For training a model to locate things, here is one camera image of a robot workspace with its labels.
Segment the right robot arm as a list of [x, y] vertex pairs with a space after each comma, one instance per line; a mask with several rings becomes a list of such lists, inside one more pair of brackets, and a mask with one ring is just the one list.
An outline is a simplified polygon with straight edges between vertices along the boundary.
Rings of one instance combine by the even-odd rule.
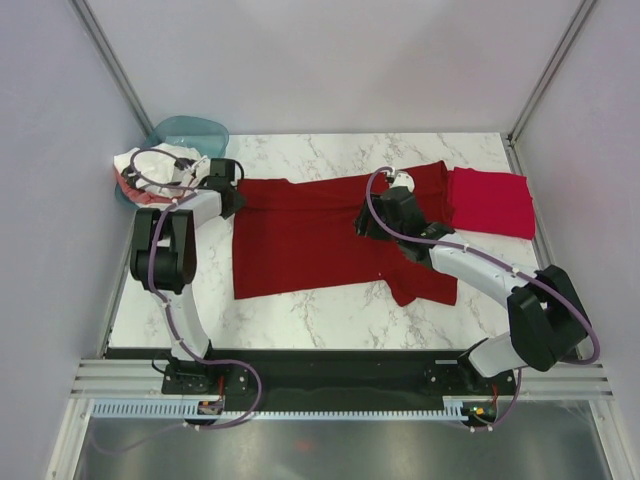
[[469, 393], [483, 392], [508, 370], [546, 372], [595, 337], [564, 270], [521, 267], [466, 243], [449, 226], [427, 221], [406, 187], [366, 193], [355, 229], [394, 242], [409, 261], [474, 287], [507, 311], [508, 331], [476, 343], [459, 361], [458, 381]]

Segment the dark red t-shirt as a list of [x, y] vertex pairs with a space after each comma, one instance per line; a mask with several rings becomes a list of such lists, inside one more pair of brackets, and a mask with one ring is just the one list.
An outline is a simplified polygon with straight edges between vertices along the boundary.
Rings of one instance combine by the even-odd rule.
[[235, 298], [381, 280], [401, 307], [416, 299], [454, 305], [455, 278], [409, 261], [391, 241], [357, 235], [368, 178], [243, 180], [247, 203], [232, 239]]

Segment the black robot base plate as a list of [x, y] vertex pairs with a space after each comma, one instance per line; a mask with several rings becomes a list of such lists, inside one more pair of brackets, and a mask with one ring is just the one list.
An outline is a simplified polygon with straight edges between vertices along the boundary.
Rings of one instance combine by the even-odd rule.
[[447, 397], [506, 397], [514, 374], [472, 376], [459, 350], [212, 350], [203, 365], [171, 359], [166, 395], [220, 394], [233, 411], [429, 410]]

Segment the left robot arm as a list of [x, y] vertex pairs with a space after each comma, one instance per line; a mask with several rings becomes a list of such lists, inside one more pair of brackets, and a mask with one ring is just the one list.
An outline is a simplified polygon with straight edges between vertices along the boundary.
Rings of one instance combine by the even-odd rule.
[[238, 191], [245, 170], [234, 159], [206, 158], [208, 171], [198, 177], [198, 161], [157, 148], [149, 151], [169, 157], [182, 177], [158, 181], [136, 166], [136, 158], [147, 151], [133, 154], [130, 170], [134, 178], [142, 180], [145, 187], [168, 190], [170, 197], [163, 210], [137, 210], [129, 269], [163, 310], [173, 341], [172, 358], [191, 362], [185, 370], [185, 382], [198, 393], [208, 393], [218, 385], [220, 371], [206, 358], [212, 344], [199, 318], [192, 288], [197, 271], [196, 237], [206, 223], [227, 220], [246, 205], [246, 198]]

